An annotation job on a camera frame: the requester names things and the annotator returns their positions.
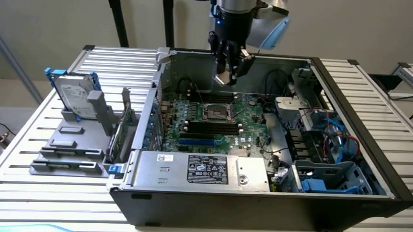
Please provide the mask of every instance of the side panel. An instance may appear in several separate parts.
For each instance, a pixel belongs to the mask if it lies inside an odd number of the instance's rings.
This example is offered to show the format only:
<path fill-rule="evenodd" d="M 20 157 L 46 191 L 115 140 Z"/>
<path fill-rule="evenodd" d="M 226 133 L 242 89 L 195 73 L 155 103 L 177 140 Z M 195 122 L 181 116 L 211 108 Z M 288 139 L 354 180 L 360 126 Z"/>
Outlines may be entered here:
<path fill-rule="evenodd" d="M 375 166 L 377 167 L 384 180 L 391 188 L 392 193 L 395 196 L 403 200 L 400 204 L 396 204 L 392 209 L 388 210 L 384 217 L 392 216 L 395 213 L 400 212 L 403 209 L 407 209 L 413 204 L 413 195 L 400 178 L 393 165 L 391 164 L 373 136 L 367 129 L 360 117 L 345 98 L 336 81 L 333 80 L 328 69 L 325 68 L 321 60 L 318 58 L 313 58 L 313 65 L 320 73 L 321 82 L 325 84 L 325 91 L 332 93 L 329 97 L 333 98 L 334 102 L 337 103 L 337 107 L 340 108 L 350 127 L 354 131 L 356 137 L 362 144 L 367 153 L 373 161 Z"/>
<path fill-rule="evenodd" d="M 131 192 L 111 196 L 135 226 L 342 231 L 395 202 L 286 196 Z"/>

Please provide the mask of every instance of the black pole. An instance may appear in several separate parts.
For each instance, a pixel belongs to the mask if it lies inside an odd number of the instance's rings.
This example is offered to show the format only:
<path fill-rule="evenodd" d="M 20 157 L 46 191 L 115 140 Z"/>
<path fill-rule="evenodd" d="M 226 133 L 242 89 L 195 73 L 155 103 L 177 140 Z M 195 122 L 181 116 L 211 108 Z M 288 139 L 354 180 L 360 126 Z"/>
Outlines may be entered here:
<path fill-rule="evenodd" d="M 175 47 L 174 33 L 174 0 L 163 0 L 163 20 L 166 24 L 167 47 Z"/>
<path fill-rule="evenodd" d="M 110 0 L 110 6 L 113 9 L 121 47 L 130 47 L 127 29 L 125 27 L 123 21 L 121 0 Z"/>

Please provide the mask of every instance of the blue latch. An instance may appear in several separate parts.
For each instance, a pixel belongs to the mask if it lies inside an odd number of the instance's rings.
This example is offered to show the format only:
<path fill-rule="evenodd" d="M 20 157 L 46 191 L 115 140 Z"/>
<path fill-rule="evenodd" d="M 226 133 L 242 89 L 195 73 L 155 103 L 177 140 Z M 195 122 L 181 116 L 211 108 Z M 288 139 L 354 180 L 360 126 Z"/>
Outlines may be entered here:
<path fill-rule="evenodd" d="M 111 165 L 109 170 L 110 175 L 121 175 L 122 174 L 122 167 L 118 165 Z"/>
<path fill-rule="evenodd" d="M 312 193 L 340 193 L 340 194 L 358 193 L 358 186 L 353 186 L 348 189 L 328 189 L 324 180 L 320 179 L 305 179 L 301 182 L 301 185 L 304 191 Z"/>
<path fill-rule="evenodd" d="M 55 75 L 66 75 L 67 74 L 67 70 L 64 70 L 64 69 L 55 69 L 52 71 L 52 74 L 55 74 Z"/>

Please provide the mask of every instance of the blue drive bracket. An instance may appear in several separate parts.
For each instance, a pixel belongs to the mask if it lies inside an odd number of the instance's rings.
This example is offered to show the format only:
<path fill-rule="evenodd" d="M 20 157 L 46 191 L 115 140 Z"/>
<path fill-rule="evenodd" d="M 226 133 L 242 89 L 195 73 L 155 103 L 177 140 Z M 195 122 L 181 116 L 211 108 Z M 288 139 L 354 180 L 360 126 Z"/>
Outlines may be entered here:
<path fill-rule="evenodd" d="M 353 186 L 348 189 L 328 189 L 324 180 L 305 179 L 302 182 L 302 189 L 305 192 L 312 193 L 338 193 L 338 194 L 357 194 L 358 186 Z"/>
<path fill-rule="evenodd" d="M 44 73 L 46 73 L 47 80 L 50 81 L 52 87 L 55 88 L 58 96 L 60 97 L 60 99 L 63 99 L 63 96 L 62 96 L 62 93 L 60 93 L 60 91 L 59 91 L 59 89 L 56 87 L 56 84 L 55 84 L 55 80 L 60 76 L 83 76 L 83 77 L 89 77 L 93 80 L 94 89 L 102 91 L 102 86 L 101 86 L 101 83 L 99 83 L 99 77 L 98 77 L 97 72 L 91 72 L 89 74 L 87 73 L 75 73 L 75 72 L 67 72 L 67 70 L 64 70 L 64 69 L 52 70 L 48 67 L 48 68 L 44 69 Z M 66 118 L 70 121 L 74 121 L 74 120 L 80 121 L 82 117 L 79 117 L 78 115 L 70 116 L 70 114 L 71 113 L 74 114 L 74 112 L 70 110 L 70 107 L 66 105 L 64 101 L 62 101 L 62 103 L 63 103 L 63 106 L 64 106 L 64 109 L 62 111 L 62 113 L 64 114 L 63 116 L 66 116 Z"/>

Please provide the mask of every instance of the motherboard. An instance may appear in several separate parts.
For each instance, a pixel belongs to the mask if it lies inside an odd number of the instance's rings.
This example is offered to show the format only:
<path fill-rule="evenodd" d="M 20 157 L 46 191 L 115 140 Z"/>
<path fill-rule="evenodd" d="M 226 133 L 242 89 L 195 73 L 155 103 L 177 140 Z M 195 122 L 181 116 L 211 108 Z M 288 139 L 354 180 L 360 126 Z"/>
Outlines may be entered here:
<path fill-rule="evenodd" d="M 261 97 L 165 93 L 162 150 L 262 157 L 268 138 Z"/>

